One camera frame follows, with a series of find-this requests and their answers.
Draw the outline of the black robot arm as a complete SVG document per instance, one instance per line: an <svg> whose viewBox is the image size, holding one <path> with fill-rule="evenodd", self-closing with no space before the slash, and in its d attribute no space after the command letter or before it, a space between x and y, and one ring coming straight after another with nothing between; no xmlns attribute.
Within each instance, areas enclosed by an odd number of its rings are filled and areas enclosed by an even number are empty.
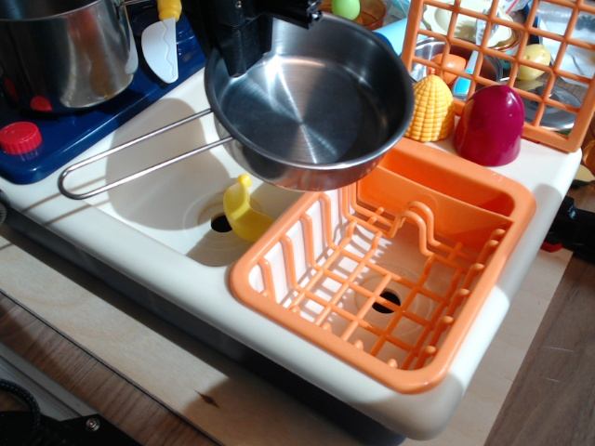
<svg viewBox="0 0 595 446"><path fill-rule="evenodd" d="M220 56L230 76L246 73L271 50L275 19L308 29L321 16L320 3L312 0L195 0L181 4L205 54Z"/></svg>

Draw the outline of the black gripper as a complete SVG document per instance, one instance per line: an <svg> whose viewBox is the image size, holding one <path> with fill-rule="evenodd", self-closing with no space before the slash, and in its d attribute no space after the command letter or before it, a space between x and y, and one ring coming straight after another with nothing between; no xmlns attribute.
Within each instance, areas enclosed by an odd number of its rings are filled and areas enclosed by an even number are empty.
<svg viewBox="0 0 595 446"><path fill-rule="evenodd" d="M271 50L272 17L310 28L322 17L319 1L231 1L218 26L218 51L229 76L245 74Z"/></svg>

